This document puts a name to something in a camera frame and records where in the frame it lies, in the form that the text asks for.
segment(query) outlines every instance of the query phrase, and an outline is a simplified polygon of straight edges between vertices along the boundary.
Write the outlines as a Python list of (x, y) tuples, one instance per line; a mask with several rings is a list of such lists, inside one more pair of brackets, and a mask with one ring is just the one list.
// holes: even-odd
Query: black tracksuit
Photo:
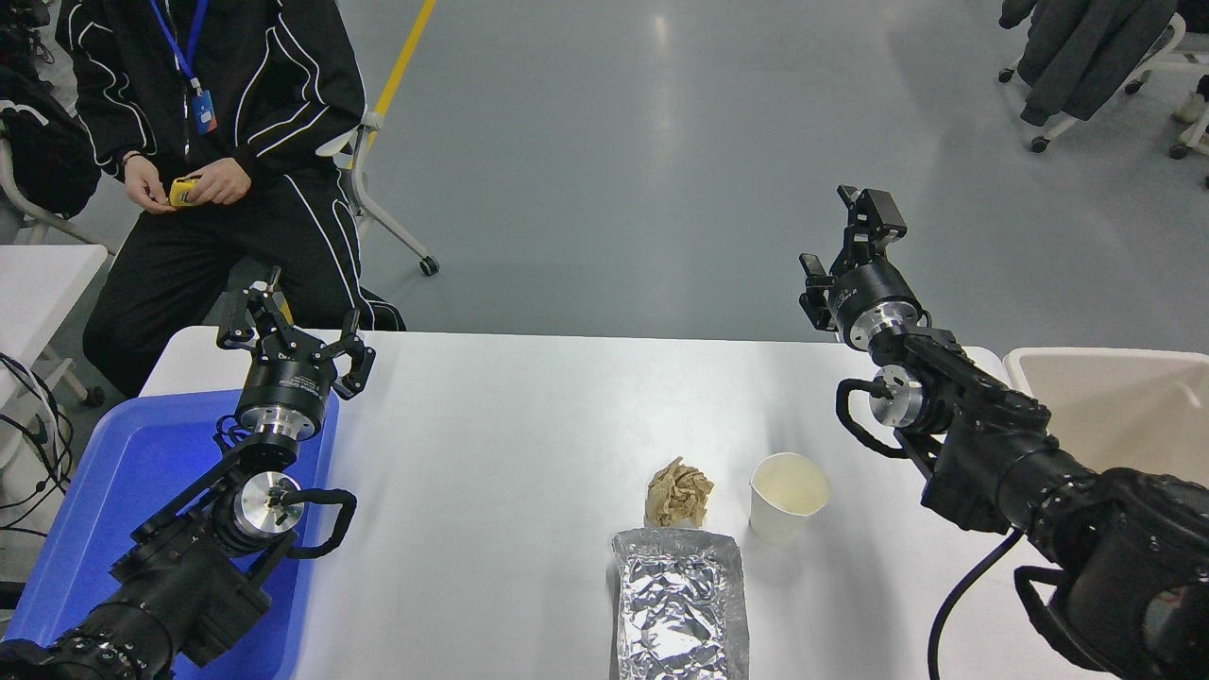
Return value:
[[(74, 60), (76, 105), (97, 163), (122, 179), (125, 154), (143, 152), (166, 188), (233, 157), (251, 178), (232, 206), (143, 213), (114, 263), (85, 330), (85, 355), (135, 394), (173, 333), (199, 323), (243, 255), (283, 270), (295, 321), (401, 327), (360, 289), (355, 225), (330, 155), (360, 121), (365, 97), (332, 0), (210, 0), (193, 71), (218, 128), (198, 134), (192, 90), (152, 0), (65, 0), (57, 39)], [(154, 0), (181, 51), (195, 0)]]

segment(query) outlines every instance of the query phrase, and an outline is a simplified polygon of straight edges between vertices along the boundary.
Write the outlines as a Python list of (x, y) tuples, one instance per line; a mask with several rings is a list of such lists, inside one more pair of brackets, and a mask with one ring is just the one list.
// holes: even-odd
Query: white paper cup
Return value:
[(769, 543), (798, 535), (806, 519), (831, 499), (831, 482), (815, 461), (798, 454), (775, 454), (752, 473), (752, 531)]

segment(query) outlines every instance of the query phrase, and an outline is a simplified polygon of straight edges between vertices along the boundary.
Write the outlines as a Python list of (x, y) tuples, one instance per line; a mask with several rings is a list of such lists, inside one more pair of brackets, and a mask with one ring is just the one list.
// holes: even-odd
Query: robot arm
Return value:
[[(800, 304), (815, 328), (838, 333), (881, 367), (846, 380), (844, 426), (868, 448), (910, 459), (922, 505), (967, 530), (1023, 531), (1058, 569), (1017, 570), (1034, 627), (1072, 663), (1130, 680), (1209, 673), (1209, 491), (1169, 476), (1097, 474), (1047, 432), (1049, 410), (979, 370), (948, 330), (931, 327), (886, 247), (907, 229), (889, 194), (839, 188), (849, 209), (831, 270), (803, 254)], [(849, 413), (870, 396), (901, 449)], [(943, 442), (937, 439), (944, 436)], [(1043, 603), (1034, 583), (1054, 586)]]
[[(331, 345), (296, 329), (278, 275), (274, 267), (267, 286), (243, 290), (219, 330), (220, 347), (253, 356), (235, 414), (245, 434), (235, 443), (215, 436), (221, 460), (131, 534), (134, 548), (110, 571), (120, 588), (83, 622), (46, 649), (0, 642), (0, 679), (167, 680), (178, 653), (206, 665), (268, 611), (261, 586), (283, 559), (323, 557), (343, 540), (357, 499), (301, 489), (284, 471), (299, 443), (323, 428), (328, 393), (359, 393), (375, 355), (357, 335), (355, 311)], [(340, 376), (342, 355), (352, 368)], [(340, 506), (320, 546), (295, 546), (306, 503)], [(244, 555), (256, 559), (241, 570), (231, 560)]]

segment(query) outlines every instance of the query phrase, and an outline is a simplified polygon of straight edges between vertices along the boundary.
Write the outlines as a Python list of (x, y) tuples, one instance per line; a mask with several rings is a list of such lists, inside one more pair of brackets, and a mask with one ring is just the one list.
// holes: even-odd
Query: crumpled paper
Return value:
[(705, 519), (705, 501), (713, 483), (705, 474), (687, 465), (683, 456), (655, 473), (647, 485), (647, 521), (655, 526), (672, 526), (688, 519), (700, 528)]

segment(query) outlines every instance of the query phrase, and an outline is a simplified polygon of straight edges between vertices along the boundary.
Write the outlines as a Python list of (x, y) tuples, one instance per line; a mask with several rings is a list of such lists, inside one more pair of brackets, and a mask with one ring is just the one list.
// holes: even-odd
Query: foil-wrapped package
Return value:
[(747, 680), (744, 565), (730, 536), (631, 529), (613, 537), (620, 575), (620, 680)]

